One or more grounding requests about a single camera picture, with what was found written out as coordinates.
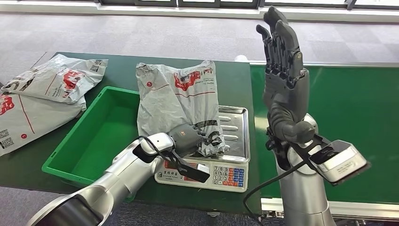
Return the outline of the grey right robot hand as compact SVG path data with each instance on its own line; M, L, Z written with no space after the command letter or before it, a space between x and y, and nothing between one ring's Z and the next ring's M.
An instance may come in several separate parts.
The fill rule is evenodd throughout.
M315 127L304 121L308 112L310 76L303 66L303 54L294 29L276 7L270 6L261 25L266 57L263 102L268 110L269 129L281 141L306 143Z

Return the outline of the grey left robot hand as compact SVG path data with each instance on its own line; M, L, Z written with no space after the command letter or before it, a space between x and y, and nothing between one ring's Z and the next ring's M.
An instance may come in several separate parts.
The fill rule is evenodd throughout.
M188 123L173 128L168 135L174 140L175 152L180 157L186 157L201 150L206 133L201 128Z

